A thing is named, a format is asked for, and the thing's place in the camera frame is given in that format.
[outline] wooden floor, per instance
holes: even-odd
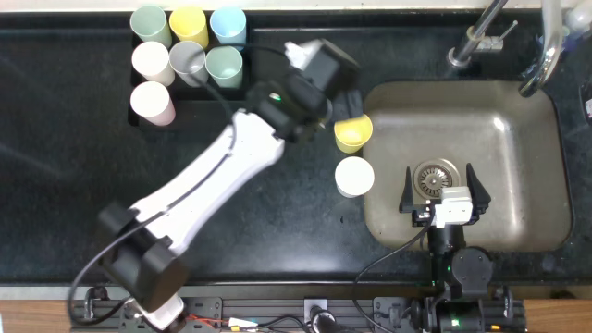
[[[529,333],[592,332],[592,301],[526,301]],[[68,333],[65,305],[60,301],[1,301],[0,333]]]

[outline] white wall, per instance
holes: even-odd
[[[557,0],[573,7],[579,0]],[[204,9],[237,5],[247,9],[483,8],[491,0],[0,0],[0,11],[121,11],[154,4]],[[506,8],[538,8],[540,0],[510,0]]]

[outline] drain strainer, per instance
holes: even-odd
[[[426,199],[437,199],[443,188],[460,185],[458,170],[449,161],[439,158],[425,161],[413,173],[415,189]]]

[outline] faucet handle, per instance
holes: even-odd
[[[506,38],[508,33],[510,33],[516,26],[518,25],[518,21],[515,20],[512,22],[510,28],[508,28],[505,32],[501,34],[501,36],[485,36],[483,40],[479,42],[479,45],[475,49],[475,52],[499,52],[503,49],[503,39]]]

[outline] sink basin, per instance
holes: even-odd
[[[364,158],[376,174],[365,196],[374,237],[398,247],[419,228],[399,213],[405,169],[416,204],[442,187],[466,185],[471,163],[489,195],[487,212],[464,228],[469,245],[492,251],[535,252],[561,246],[572,229],[555,108],[518,82],[391,82],[366,97],[374,134]]]

